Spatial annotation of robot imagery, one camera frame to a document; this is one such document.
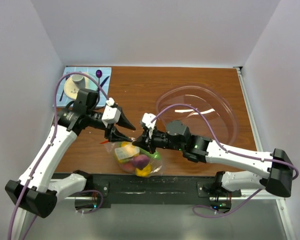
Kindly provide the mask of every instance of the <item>plastic bag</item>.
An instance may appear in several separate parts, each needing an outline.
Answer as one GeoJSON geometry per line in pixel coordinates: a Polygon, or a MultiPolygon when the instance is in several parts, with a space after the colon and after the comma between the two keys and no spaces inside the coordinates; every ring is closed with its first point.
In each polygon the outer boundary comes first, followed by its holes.
{"type": "Polygon", "coordinates": [[[163,161],[157,151],[150,154],[125,141],[106,143],[105,148],[127,173],[143,178],[163,174],[163,161]]]}

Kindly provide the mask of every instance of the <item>cup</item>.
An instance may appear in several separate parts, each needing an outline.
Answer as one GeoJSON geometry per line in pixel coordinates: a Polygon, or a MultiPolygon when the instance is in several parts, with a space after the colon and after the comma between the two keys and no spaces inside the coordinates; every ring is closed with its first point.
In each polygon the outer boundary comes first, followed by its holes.
{"type": "Polygon", "coordinates": [[[72,81],[77,86],[78,89],[84,89],[85,88],[85,79],[84,76],[79,74],[72,75],[72,81]]]}

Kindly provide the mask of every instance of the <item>brown wooden tabletop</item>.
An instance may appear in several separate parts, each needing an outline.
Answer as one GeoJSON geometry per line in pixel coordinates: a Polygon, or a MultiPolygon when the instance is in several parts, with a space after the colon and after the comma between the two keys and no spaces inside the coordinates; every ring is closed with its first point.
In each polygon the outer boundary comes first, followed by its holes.
{"type": "MultiPolygon", "coordinates": [[[[137,127],[135,132],[121,127],[118,129],[127,136],[138,137],[142,133],[139,123],[143,114],[156,114],[155,101],[158,96],[173,87],[184,85],[185,81],[202,83],[223,96],[239,122],[238,137],[232,145],[256,150],[239,78],[233,68],[113,67],[109,96],[115,99],[126,117],[137,127]]],[[[157,127],[164,131],[160,121],[157,127]]],[[[83,130],[65,153],[56,172],[69,173],[78,169],[88,173],[125,173],[100,144],[105,140],[103,136],[101,130],[91,127],[83,130]]],[[[213,176],[221,170],[239,171],[221,164],[193,163],[178,151],[158,149],[158,152],[164,159],[166,175],[213,176]]]]}

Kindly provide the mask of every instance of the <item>white wall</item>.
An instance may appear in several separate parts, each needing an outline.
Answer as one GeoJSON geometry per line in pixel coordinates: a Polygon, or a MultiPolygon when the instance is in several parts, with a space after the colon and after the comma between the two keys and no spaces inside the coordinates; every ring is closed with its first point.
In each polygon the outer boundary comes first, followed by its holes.
{"type": "MultiPolygon", "coordinates": [[[[300,0],[281,0],[243,70],[264,149],[285,149],[300,170],[300,0]]],[[[300,240],[300,177],[292,194],[300,240]]]]}
{"type": "Polygon", "coordinates": [[[0,240],[13,203],[4,191],[37,154],[52,119],[62,63],[29,0],[0,0],[0,240]]]}
{"type": "Polygon", "coordinates": [[[279,0],[32,0],[64,64],[233,67],[279,0]]]}

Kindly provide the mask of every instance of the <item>transparent round tray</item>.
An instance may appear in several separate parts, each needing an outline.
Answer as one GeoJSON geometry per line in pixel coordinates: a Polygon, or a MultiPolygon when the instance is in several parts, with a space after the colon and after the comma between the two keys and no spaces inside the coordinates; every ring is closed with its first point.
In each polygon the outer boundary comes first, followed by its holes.
{"type": "MultiPolygon", "coordinates": [[[[220,142],[231,145],[238,134],[238,121],[228,102],[212,89],[201,84],[179,86],[162,94],[156,100],[157,114],[172,104],[188,104],[197,108],[209,121],[220,142]]],[[[212,138],[203,119],[192,109],[176,106],[167,110],[159,119],[166,125],[180,120],[192,134],[212,138]]]]}

